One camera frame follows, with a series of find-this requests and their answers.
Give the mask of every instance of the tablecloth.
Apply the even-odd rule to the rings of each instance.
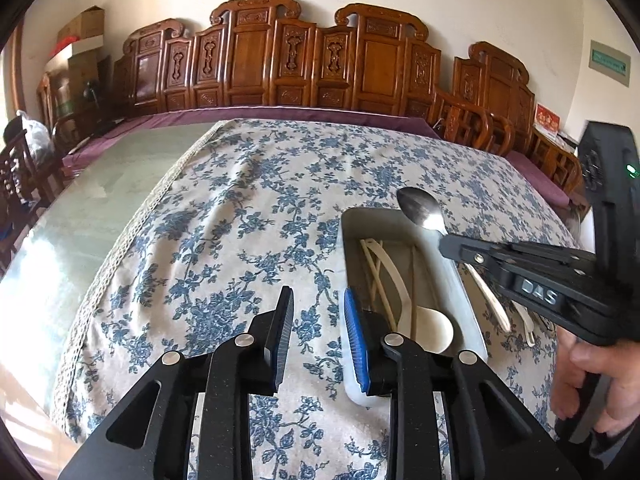
[[[72,367],[61,368],[56,385],[66,406],[54,406],[54,420],[84,440],[163,352],[213,351],[274,308],[289,285],[295,313],[284,382],[275,397],[250,403],[254,476],[384,478],[388,409],[356,406],[341,387],[345,342],[332,274],[342,265],[341,213],[397,208],[402,186],[433,194],[449,232],[573,245],[502,158],[363,126],[218,123],[141,207],[116,243],[124,245],[117,265],[94,280],[85,298],[94,300],[82,304],[66,349]],[[490,366],[551,431],[554,340],[538,331],[529,348],[521,324],[505,335],[488,310],[477,314]],[[444,434],[442,413],[438,420]],[[445,439],[440,451],[447,471]]]

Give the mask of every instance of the metal spoon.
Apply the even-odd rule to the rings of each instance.
[[[425,190],[417,189],[417,187],[403,187],[396,192],[396,198],[404,215],[414,224],[424,229],[439,231],[442,235],[447,234],[440,204]],[[465,264],[465,266],[494,311],[502,330],[509,333],[511,331],[511,321],[509,321],[504,307],[480,274],[478,274],[478,271],[470,264]]]

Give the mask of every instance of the spoon handle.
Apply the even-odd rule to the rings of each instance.
[[[465,266],[466,270],[469,271],[471,277],[476,282],[476,285],[478,285],[478,288],[482,292],[482,295],[488,301],[491,310],[494,311],[495,317],[498,319],[498,323],[500,323],[502,330],[504,330],[504,332],[508,334],[509,332],[511,332],[511,321],[509,321],[507,313],[504,311],[504,307],[502,306],[500,301],[498,301],[498,298],[495,297],[494,292],[484,282],[482,276],[478,274],[478,271],[475,270],[471,264],[465,264]]]

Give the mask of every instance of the white plastic bag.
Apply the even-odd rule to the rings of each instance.
[[[55,154],[55,147],[49,136],[49,131],[44,124],[31,119],[26,112],[18,110],[16,114],[22,117],[22,127],[27,130],[26,139],[31,158],[34,164],[39,166]]]

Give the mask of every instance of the glass tabletop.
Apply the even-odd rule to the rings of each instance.
[[[172,164],[213,123],[121,139],[44,212],[0,282],[0,362],[49,413],[76,311],[123,228]]]

